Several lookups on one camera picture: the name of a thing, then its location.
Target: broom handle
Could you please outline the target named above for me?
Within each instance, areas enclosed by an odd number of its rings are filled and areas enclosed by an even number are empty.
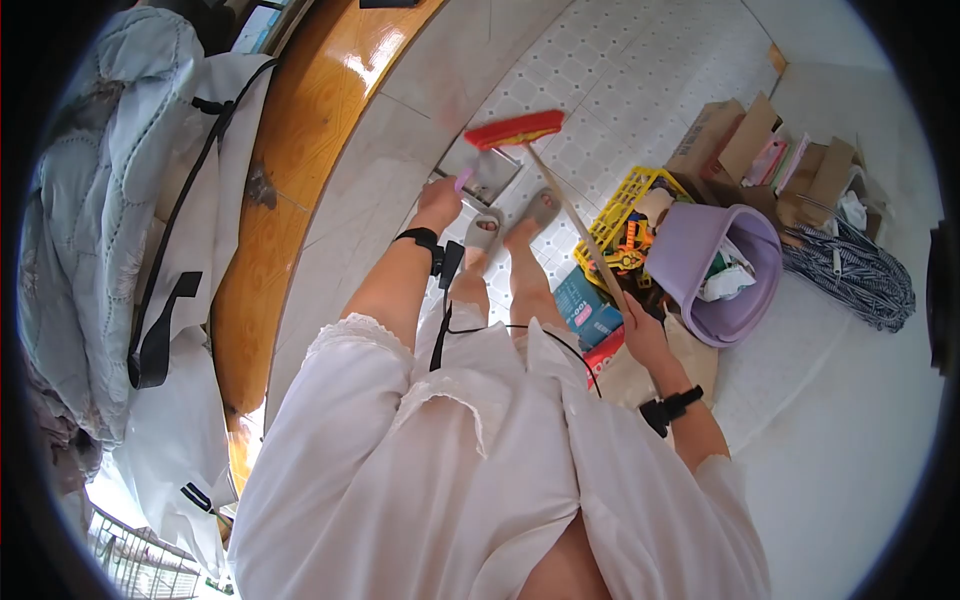
[[[620,289],[620,284],[616,282],[613,271],[610,270],[610,266],[607,265],[607,261],[604,260],[603,254],[600,252],[600,249],[597,248],[597,243],[594,241],[593,236],[590,235],[587,226],[580,220],[580,215],[578,215],[577,211],[573,208],[573,204],[566,198],[563,190],[557,184],[557,180],[553,179],[553,174],[550,172],[550,169],[546,168],[546,165],[540,160],[537,152],[530,147],[530,143],[524,143],[523,148],[537,164],[537,167],[540,168],[543,179],[546,181],[546,184],[550,186],[550,189],[553,190],[554,196],[560,200],[560,204],[564,207],[567,216],[570,217],[570,221],[573,221],[573,225],[577,228],[577,232],[580,233],[580,237],[587,242],[587,250],[589,251],[590,258],[596,262],[597,270],[600,272],[604,283],[607,284],[607,288],[613,296],[613,301],[616,302],[616,307],[620,309],[621,314],[628,314],[630,309],[627,307],[627,301],[623,298],[623,290]]]

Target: broom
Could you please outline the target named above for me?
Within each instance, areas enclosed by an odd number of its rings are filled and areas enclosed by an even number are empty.
[[[616,307],[620,309],[622,314],[627,314],[630,309],[627,307],[627,302],[623,298],[623,291],[620,289],[620,285],[617,283],[616,277],[613,276],[613,271],[611,271],[610,267],[607,265],[607,261],[604,260],[603,254],[600,253],[600,249],[597,248],[596,241],[593,239],[593,236],[590,235],[590,232],[587,229],[587,226],[584,225],[584,222],[580,220],[580,216],[577,215],[577,211],[573,208],[573,204],[570,203],[570,200],[567,199],[563,190],[553,178],[553,174],[550,172],[550,169],[543,164],[543,161],[540,160],[540,156],[537,154],[537,152],[530,147],[530,142],[540,139],[541,137],[550,133],[559,132],[563,123],[564,112],[562,110],[546,110],[544,112],[526,114],[513,119],[506,119],[504,121],[491,123],[490,125],[471,130],[464,133],[464,139],[473,146],[476,146],[476,148],[481,151],[499,148],[501,146],[517,145],[522,146],[523,149],[527,151],[527,154],[530,155],[530,158],[533,159],[534,163],[540,169],[540,173],[543,175],[543,179],[546,181],[546,184],[550,187],[550,189],[553,190],[554,195],[560,201],[560,204],[566,211],[567,216],[570,217],[570,221],[572,221],[573,225],[577,228],[577,232],[580,233],[580,237],[587,243],[587,250],[589,251],[590,258],[596,262],[597,269],[600,271],[600,276],[603,278],[604,283],[607,284],[607,288],[613,295],[613,300],[616,302]]]

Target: box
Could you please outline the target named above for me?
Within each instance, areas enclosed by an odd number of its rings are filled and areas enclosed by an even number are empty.
[[[599,376],[600,371],[604,370],[607,365],[610,364],[613,355],[623,346],[624,341],[626,341],[626,331],[623,328],[623,325],[618,327],[607,336],[607,339],[597,344],[593,347],[592,350],[584,354],[584,360],[587,361],[587,388],[593,387],[593,377],[590,376],[590,371],[593,371],[593,376]]]
[[[829,213],[799,196],[833,207],[850,183],[851,165],[863,166],[861,157],[852,145],[834,137],[828,146],[811,143],[806,147],[779,198],[769,185],[740,187],[771,132],[782,132],[790,139],[762,92],[750,110],[733,99],[706,104],[665,168],[701,204],[745,204],[762,213],[777,231],[796,221],[822,225]],[[871,239],[875,239],[878,220],[879,215],[868,213]]]
[[[579,267],[557,286],[553,298],[570,331],[580,336],[580,349],[584,352],[592,350],[623,325],[623,316],[613,300],[587,281]]]
[[[706,104],[665,168],[701,204],[747,204],[765,215],[773,214],[773,190],[769,186],[758,186],[766,188],[762,192],[741,188],[740,181],[770,133],[785,132],[782,125],[783,120],[763,92],[756,95],[750,110],[744,110],[734,99]],[[744,189],[754,189],[749,202],[741,198]]]
[[[697,202],[719,205],[707,189],[706,182],[700,178],[700,170],[730,127],[739,117],[745,118],[745,115],[746,110],[736,100],[704,105],[673,155],[667,160],[664,168]]]
[[[862,167],[863,161],[856,149],[839,137],[833,137],[829,146],[807,146],[777,202],[780,221],[785,225],[799,221],[814,227],[825,223],[831,216],[829,211],[800,196],[833,208],[850,184],[851,165]]]

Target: hand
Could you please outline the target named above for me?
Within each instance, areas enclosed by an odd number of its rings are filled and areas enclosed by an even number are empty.
[[[453,189],[456,180],[447,177],[423,186],[410,228],[429,228],[439,236],[453,223],[464,207],[460,194]]]
[[[627,350],[638,363],[654,376],[677,362],[666,342],[666,333],[660,322],[647,314],[629,293],[623,294],[630,312],[623,315],[623,329]]]

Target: leg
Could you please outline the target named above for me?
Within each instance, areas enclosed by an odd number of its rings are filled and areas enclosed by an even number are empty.
[[[478,227],[493,231],[490,223]],[[481,248],[467,247],[464,250],[464,268],[450,284],[450,299],[480,306],[481,315],[490,315],[490,299],[487,297],[487,282],[483,278],[487,270],[487,252]]]
[[[556,202],[549,196],[539,199],[547,204]],[[540,228],[533,219],[525,219],[518,224],[504,239],[503,245],[510,252],[511,272],[510,291],[514,294],[514,301],[510,305],[510,321],[513,324],[528,324],[537,317],[540,324],[552,324],[564,331],[569,331],[557,303],[550,292],[550,283],[546,273],[534,257],[530,249],[530,240],[540,232]],[[513,327],[510,330],[514,339],[527,334],[526,329]]]

